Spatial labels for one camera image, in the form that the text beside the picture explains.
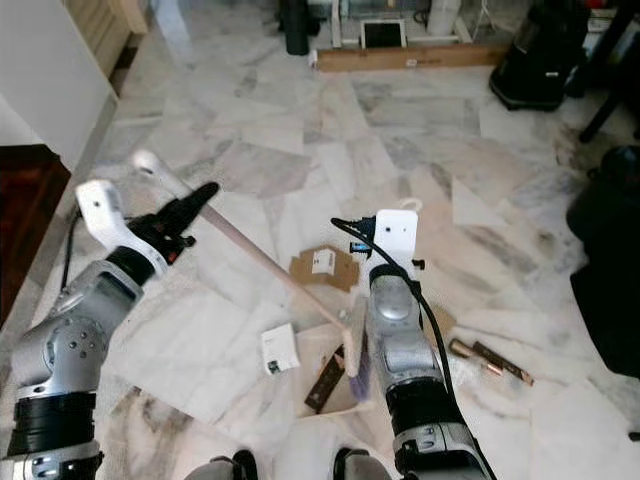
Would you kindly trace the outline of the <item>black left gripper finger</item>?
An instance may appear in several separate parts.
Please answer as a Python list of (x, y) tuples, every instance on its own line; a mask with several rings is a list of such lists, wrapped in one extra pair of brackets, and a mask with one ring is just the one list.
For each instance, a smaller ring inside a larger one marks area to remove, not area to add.
[(209, 182), (202, 184), (187, 196), (174, 198), (161, 207), (160, 223), (164, 227), (188, 227), (219, 189), (218, 183)]

